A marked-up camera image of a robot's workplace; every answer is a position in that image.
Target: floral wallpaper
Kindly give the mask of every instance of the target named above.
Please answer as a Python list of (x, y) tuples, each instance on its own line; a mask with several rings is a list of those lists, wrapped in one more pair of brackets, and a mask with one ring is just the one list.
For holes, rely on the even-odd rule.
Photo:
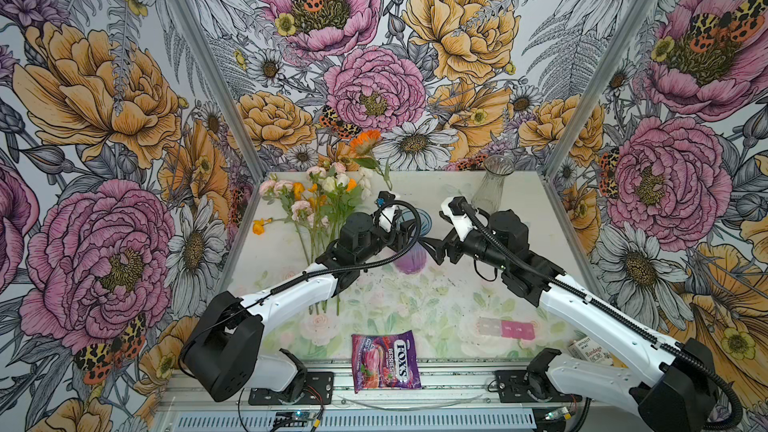
[(606, 84), (603, 122), (592, 115), (552, 178), (605, 296), (712, 350), (750, 431), (768, 430), (767, 10), (658, 0)]
[(394, 170), (543, 166), (632, 0), (189, 1), (266, 168), (303, 171), (366, 130)]
[(151, 2), (0, 0), (4, 430), (150, 429), (250, 200)]

